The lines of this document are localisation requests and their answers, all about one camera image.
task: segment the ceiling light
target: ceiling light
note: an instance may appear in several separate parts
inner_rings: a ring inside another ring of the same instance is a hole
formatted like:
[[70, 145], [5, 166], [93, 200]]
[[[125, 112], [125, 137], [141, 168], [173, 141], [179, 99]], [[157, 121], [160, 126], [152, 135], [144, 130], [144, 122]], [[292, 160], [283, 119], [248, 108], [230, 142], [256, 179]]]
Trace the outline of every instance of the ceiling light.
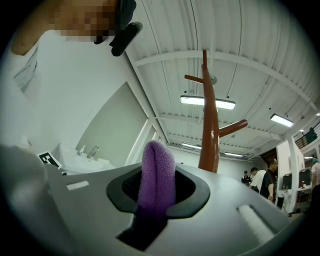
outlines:
[[243, 158], [244, 155], [243, 154], [233, 154], [233, 153], [224, 153], [225, 155], [228, 155], [228, 156], [233, 156], [233, 157], [238, 157], [238, 158]]
[[216, 99], [215, 104], [217, 108], [226, 110], [233, 110], [236, 106], [235, 102], [223, 99]]
[[[205, 105], [205, 98], [200, 96], [181, 96], [180, 102], [183, 104], [192, 104], [192, 105]], [[216, 99], [215, 104], [217, 108], [233, 110], [236, 106], [236, 103], [229, 100], [224, 99]]]
[[181, 143], [182, 146], [188, 147], [188, 148], [193, 148], [196, 150], [201, 150], [200, 146], [194, 146], [194, 145], [189, 145], [189, 144], [185, 144], [185, 143]]
[[279, 124], [282, 124], [284, 126], [288, 126], [288, 127], [292, 127], [294, 125], [294, 123], [292, 121], [290, 121], [289, 119], [286, 119], [278, 114], [273, 114], [270, 119], [272, 121], [275, 121]]
[[192, 104], [192, 105], [205, 105], [205, 98], [198, 96], [181, 96], [180, 102], [183, 104]]

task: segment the gray plastic surface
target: gray plastic surface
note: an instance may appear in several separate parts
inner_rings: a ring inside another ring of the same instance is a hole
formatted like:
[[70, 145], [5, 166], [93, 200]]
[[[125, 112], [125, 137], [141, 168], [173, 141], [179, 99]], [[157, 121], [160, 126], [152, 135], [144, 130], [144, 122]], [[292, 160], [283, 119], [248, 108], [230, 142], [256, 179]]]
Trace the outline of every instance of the gray plastic surface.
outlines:
[[[78, 251], [83, 255], [240, 255], [259, 246], [237, 211], [242, 205], [251, 205], [275, 233], [290, 223], [279, 209], [241, 182], [177, 164], [177, 171], [185, 170], [206, 181], [210, 198], [193, 217], [169, 219], [162, 233], [145, 252], [136, 250], [116, 238], [131, 225], [134, 215], [118, 211], [108, 199], [106, 187], [116, 177], [140, 165], [72, 176], [62, 176], [56, 168], [45, 166], [50, 192], [59, 211], [59, 214], [52, 212], [52, 215], [62, 216]], [[23, 186], [31, 186], [21, 181]], [[88, 181], [89, 185], [67, 189], [66, 185], [82, 181]]]
[[[133, 214], [137, 211], [138, 204], [123, 192], [122, 184], [125, 180], [140, 172], [141, 166], [114, 178], [107, 185], [106, 194], [119, 211]], [[175, 172], [176, 179], [178, 174], [188, 178], [195, 186], [195, 190], [188, 198], [167, 209], [166, 217], [168, 219], [183, 219], [194, 216], [207, 203], [210, 197], [209, 186], [204, 180], [181, 168]]]
[[44, 166], [38, 157], [17, 147], [0, 146], [0, 164], [4, 198], [24, 228], [51, 252], [79, 255], [52, 198], [45, 171], [46, 167], [60, 174], [58, 169]]

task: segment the person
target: person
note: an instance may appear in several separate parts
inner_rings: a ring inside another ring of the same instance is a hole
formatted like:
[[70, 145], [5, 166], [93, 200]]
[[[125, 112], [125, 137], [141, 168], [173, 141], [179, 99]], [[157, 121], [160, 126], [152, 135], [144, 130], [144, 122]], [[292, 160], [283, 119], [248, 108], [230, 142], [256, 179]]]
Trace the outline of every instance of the person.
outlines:
[[320, 185], [320, 163], [317, 159], [313, 159], [312, 161], [312, 168], [311, 168], [311, 173], [312, 173], [312, 191], [314, 190], [315, 186]]
[[258, 170], [257, 168], [253, 167], [251, 169], [251, 173], [253, 174], [252, 182], [249, 186], [249, 188], [254, 189], [260, 194], [262, 182], [264, 179], [264, 176], [266, 174], [265, 170]]
[[267, 165], [268, 169], [262, 179], [260, 195], [274, 203], [276, 188], [275, 171], [278, 168], [278, 162], [275, 158], [271, 158], [267, 160]]
[[260, 180], [257, 181], [259, 178], [256, 179], [255, 183], [253, 184], [254, 180], [255, 180], [255, 177], [256, 177], [256, 174], [258, 173], [258, 168], [256, 167], [252, 167], [251, 168], [251, 184], [249, 186], [249, 188], [252, 188], [255, 192], [259, 193], [260, 192], [260, 188], [261, 188], [261, 183], [262, 183], [262, 179], [261, 179], [261, 182]]
[[245, 170], [243, 173], [244, 173], [244, 175], [241, 178], [241, 182], [244, 184], [249, 184], [251, 182], [251, 179], [248, 176], [248, 171]]
[[21, 24], [11, 50], [24, 56], [49, 30], [64, 36], [95, 38], [100, 43], [101, 37], [114, 35], [126, 26], [135, 8], [134, 0], [45, 0]]
[[257, 174], [257, 172], [258, 172], [258, 168], [256, 168], [256, 167], [252, 167], [251, 168], [251, 171], [250, 171], [250, 173], [251, 173], [251, 176], [250, 176], [251, 181], [254, 180], [254, 177]]
[[1, 144], [20, 146], [26, 136], [41, 151], [41, 140], [57, 140], [50, 122], [37, 115], [44, 87], [37, 57], [41, 37], [101, 43], [101, 37], [116, 35], [129, 24], [135, 8], [135, 0], [44, 0], [38, 5], [2, 55], [0, 102], [5, 111], [0, 112]]

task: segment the ceiling beam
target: ceiling beam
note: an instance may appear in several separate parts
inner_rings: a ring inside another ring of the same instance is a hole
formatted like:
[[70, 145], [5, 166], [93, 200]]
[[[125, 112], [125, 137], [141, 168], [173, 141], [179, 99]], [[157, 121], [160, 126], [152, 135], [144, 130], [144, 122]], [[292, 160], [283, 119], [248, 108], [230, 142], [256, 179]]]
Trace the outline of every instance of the ceiling beam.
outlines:
[[[132, 68], [133, 68], [133, 70], [134, 70], [134, 72], [135, 72], [135, 74], [136, 74], [136, 76], [137, 76], [137, 78], [138, 78], [138, 80], [139, 80], [139, 82], [140, 82], [143, 90], [144, 90], [144, 93], [145, 93], [145, 95], [146, 95], [146, 97], [147, 97], [147, 100], [149, 101], [149, 103], [150, 103], [150, 105], [151, 105], [151, 108], [153, 109], [154, 114], [155, 114], [156, 116], [158, 116], [159, 114], [158, 114], [157, 109], [156, 109], [155, 99], [153, 98], [153, 95], [150, 93], [148, 87], [146, 86], [145, 81], [144, 81], [144, 79], [142, 78], [142, 76], [141, 76], [141, 74], [140, 74], [140, 72], [139, 72], [139, 69], [138, 69], [138, 67], [137, 67], [136, 64], [135, 64], [134, 58], [133, 58], [133, 56], [132, 56], [131, 53], [130, 53], [130, 50], [127, 49], [127, 50], [125, 51], [125, 53], [126, 53], [128, 59], [129, 59], [129, 61], [131, 62]], [[166, 140], [168, 141], [168, 135], [167, 135], [166, 129], [161, 125], [161, 122], [160, 122], [159, 120], [158, 120], [158, 123], [159, 123], [160, 128], [161, 128], [162, 131], [163, 131], [163, 134], [164, 134]]]
[[[160, 114], [159, 116], [155, 117], [159, 120], [172, 120], [172, 121], [180, 121], [180, 122], [186, 122], [193, 125], [198, 125], [203, 122], [203, 119], [201, 122], [199, 122], [199, 118], [193, 118], [193, 117], [186, 117], [186, 116], [180, 116], [180, 115], [172, 115], [172, 114]], [[219, 122], [219, 127], [225, 127], [231, 125], [231, 123], [227, 122]], [[246, 129], [246, 131], [250, 131], [250, 133], [254, 134], [257, 137], [267, 138], [267, 139], [273, 139], [277, 141], [283, 141], [283, 137], [279, 134], [275, 134], [272, 132], [264, 131], [264, 130], [258, 130], [251, 127], [245, 127], [243, 129]]]
[[252, 151], [255, 151], [255, 150], [261, 148], [264, 144], [267, 144], [270, 140], [271, 140], [271, 138], [267, 139], [265, 142], [259, 144], [258, 146], [255, 146], [254, 148], [251, 148], [250, 150], [248, 150], [248, 151], [245, 152], [244, 154], [248, 154], [248, 153], [250, 153], [250, 152], [252, 152]]
[[[212, 8], [212, 13], [215, 13], [214, 3], [211, 1], [210, 6]], [[210, 60], [210, 70], [213, 70], [214, 67], [214, 52], [216, 51], [216, 17], [214, 15], [211, 15], [211, 24], [210, 24], [210, 52], [209, 52], [209, 60]]]
[[[215, 51], [213, 54], [210, 52], [208, 53], [209, 58], [213, 58], [216, 60], [228, 61], [232, 63], [241, 64], [256, 70], [259, 70], [288, 86], [293, 91], [295, 91], [301, 98], [303, 98], [310, 106], [317, 111], [318, 108], [316, 105], [311, 101], [311, 98], [303, 92], [299, 86], [291, 82], [288, 78], [284, 75], [280, 74], [279, 72], [275, 71], [274, 69], [259, 63], [255, 60], [249, 59], [247, 57], [238, 56], [232, 53], [225, 53], [220, 51]], [[135, 62], [137, 66], [150, 64], [154, 62], [162, 62], [167, 60], [174, 60], [174, 59], [186, 59], [186, 58], [202, 58], [202, 50], [184, 50], [184, 51], [174, 51], [174, 52], [166, 52], [162, 54], [157, 54], [151, 57], [142, 58]]]
[[[167, 145], [167, 147], [169, 149], [180, 150], [180, 151], [188, 152], [188, 153], [191, 153], [191, 154], [200, 155], [199, 151], [194, 151], [194, 150], [191, 150], [191, 149], [181, 148], [181, 147], [177, 147], [177, 146], [170, 146], [170, 145]], [[221, 156], [221, 155], [219, 156], [219, 159], [224, 159], [224, 160], [229, 160], [229, 161], [237, 161], [237, 162], [248, 162], [248, 163], [252, 163], [253, 162], [251, 160], [242, 159], [242, 158], [239, 158], [239, 157], [226, 157], [226, 156]]]
[[[189, 144], [197, 144], [197, 145], [201, 145], [202, 144], [202, 140], [201, 139], [197, 139], [197, 138], [190, 138], [190, 137], [184, 137], [181, 135], [176, 135], [176, 134], [168, 134], [168, 138], [171, 141], [176, 141], [176, 142], [185, 142], [185, 143], [189, 143]], [[242, 146], [233, 146], [233, 145], [225, 145], [225, 144], [220, 144], [220, 150], [222, 151], [228, 151], [230, 153], [243, 153], [245, 151], [248, 151], [248, 147], [242, 147]]]
[[253, 152], [253, 156], [248, 158], [249, 160], [255, 158], [255, 157], [258, 157], [260, 156], [261, 154], [265, 153], [265, 152], [268, 152], [274, 148], [276, 148], [278, 145], [280, 145], [282, 142], [281, 141], [269, 141], [268, 143], [264, 144], [262, 147], [256, 149], [254, 152]]

